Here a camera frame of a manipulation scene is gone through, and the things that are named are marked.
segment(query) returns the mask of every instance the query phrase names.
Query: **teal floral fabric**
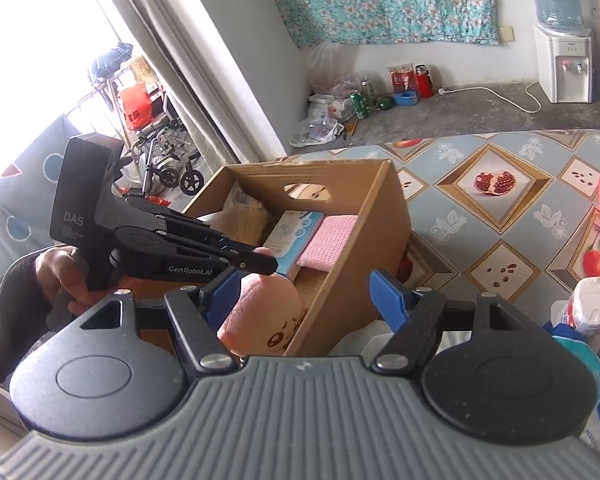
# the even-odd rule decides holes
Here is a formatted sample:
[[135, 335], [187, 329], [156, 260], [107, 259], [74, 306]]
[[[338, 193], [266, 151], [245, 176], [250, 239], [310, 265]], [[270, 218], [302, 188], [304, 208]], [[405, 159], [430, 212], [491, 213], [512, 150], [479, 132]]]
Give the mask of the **teal floral fabric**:
[[498, 44], [495, 0], [276, 0], [298, 46], [457, 41]]

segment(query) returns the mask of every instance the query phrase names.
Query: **wall socket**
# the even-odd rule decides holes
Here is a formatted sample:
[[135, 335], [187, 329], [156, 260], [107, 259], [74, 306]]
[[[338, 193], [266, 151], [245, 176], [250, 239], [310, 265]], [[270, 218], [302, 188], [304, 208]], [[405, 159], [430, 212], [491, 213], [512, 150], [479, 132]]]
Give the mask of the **wall socket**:
[[511, 25], [502, 25], [501, 27], [498, 27], [498, 33], [502, 43], [506, 43], [507, 41], [516, 41], [516, 37], [513, 35], [513, 27], [511, 27]]

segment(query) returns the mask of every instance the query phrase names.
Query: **white bottle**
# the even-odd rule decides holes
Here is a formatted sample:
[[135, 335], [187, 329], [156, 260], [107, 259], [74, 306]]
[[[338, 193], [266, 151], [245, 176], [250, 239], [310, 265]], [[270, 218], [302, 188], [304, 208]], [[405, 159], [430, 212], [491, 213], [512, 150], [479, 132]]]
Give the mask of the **white bottle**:
[[600, 276], [578, 282], [558, 322], [569, 325], [585, 338], [600, 332]]

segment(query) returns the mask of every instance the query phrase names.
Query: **stroller wheel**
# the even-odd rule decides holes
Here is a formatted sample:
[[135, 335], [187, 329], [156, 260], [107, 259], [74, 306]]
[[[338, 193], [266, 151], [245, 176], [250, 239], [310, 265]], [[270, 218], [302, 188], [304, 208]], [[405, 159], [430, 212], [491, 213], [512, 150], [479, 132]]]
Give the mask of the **stroller wheel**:
[[185, 195], [194, 196], [205, 185], [205, 178], [198, 170], [187, 170], [180, 179], [180, 189]]
[[164, 168], [158, 175], [160, 183], [164, 187], [178, 187], [180, 175], [173, 168]]

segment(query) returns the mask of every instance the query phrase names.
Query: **red thermos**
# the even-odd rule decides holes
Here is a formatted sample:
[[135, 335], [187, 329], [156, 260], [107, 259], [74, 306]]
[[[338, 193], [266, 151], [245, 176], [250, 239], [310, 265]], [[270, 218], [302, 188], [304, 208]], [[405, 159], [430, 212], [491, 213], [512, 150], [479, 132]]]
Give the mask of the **red thermos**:
[[429, 70], [425, 65], [416, 65], [416, 81], [418, 82], [418, 91], [422, 99], [433, 97], [433, 94], [435, 94], [433, 83], [429, 76]]

